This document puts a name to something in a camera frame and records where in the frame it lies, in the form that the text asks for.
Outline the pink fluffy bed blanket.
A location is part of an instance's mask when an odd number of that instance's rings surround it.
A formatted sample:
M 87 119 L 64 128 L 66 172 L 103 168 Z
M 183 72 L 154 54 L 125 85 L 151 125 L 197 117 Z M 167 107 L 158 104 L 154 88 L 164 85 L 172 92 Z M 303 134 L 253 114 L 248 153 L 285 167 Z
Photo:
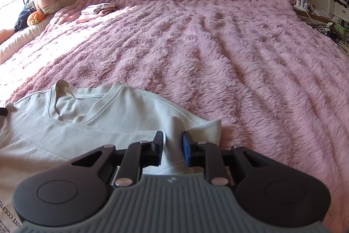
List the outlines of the pink fluffy bed blanket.
M 81 10 L 116 11 L 77 23 Z M 1 102 L 116 81 L 222 121 L 242 143 L 322 180 L 332 232 L 348 226 L 348 58 L 287 0 L 77 0 L 1 65 Z

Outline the small folded pink clothes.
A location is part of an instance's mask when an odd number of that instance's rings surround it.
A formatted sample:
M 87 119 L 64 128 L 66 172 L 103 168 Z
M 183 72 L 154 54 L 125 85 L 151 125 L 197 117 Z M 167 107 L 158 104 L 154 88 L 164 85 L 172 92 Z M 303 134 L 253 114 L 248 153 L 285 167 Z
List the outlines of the small folded pink clothes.
M 109 13 L 116 11 L 116 3 L 99 3 L 95 5 L 89 5 L 85 9 L 81 10 L 77 23 L 87 22 L 98 17 L 105 16 Z

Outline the wooden bedside table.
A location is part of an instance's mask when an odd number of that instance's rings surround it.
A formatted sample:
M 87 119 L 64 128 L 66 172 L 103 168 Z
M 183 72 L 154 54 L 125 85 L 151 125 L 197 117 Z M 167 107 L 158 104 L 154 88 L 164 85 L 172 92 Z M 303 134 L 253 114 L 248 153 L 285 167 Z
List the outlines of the wooden bedside table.
M 296 7 L 293 7 L 293 10 L 295 11 L 295 13 L 300 16 L 300 17 L 305 17 L 305 18 L 311 18 L 312 20 L 314 21 L 319 21 L 319 22 L 323 22 L 323 23 L 329 23 L 332 21 L 331 18 L 326 18 L 326 17 L 322 17 L 322 16 L 318 16 L 314 13 L 311 13 L 311 12 L 306 12 L 304 10 L 300 10 L 300 9 L 297 9 Z

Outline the white printed sweatshirt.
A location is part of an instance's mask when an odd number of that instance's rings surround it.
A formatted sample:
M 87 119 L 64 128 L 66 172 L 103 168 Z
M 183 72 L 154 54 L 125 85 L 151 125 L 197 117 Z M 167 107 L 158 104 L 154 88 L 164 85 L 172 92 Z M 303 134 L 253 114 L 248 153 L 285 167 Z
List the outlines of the white printed sweatshirt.
M 204 120 L 161 96 L 116 82 L 77 88 L 64 80 L 7 104 L 1 117 L 1 231 L 21 222 L 12 206 L 15 187 L 27 177 L 103 145 L 125 149 L 164 134 L 161 164 L 147 174 L 197 172 L 185 166 L 181 137 L 218 144 L 221 121 Z

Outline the orange plush toy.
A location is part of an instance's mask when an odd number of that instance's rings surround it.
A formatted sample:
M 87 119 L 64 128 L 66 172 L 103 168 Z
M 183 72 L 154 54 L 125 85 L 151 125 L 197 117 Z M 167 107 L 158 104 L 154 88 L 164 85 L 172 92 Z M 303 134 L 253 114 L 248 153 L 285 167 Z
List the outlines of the orange plush toy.
M 28 18 L 27 18 L 27 25 L 32 26 L 32 25 L 37 25 L 39 24 L 43 19 L 45 19 L 46 14 L 41 14 L 38 11 L 32 12 Z

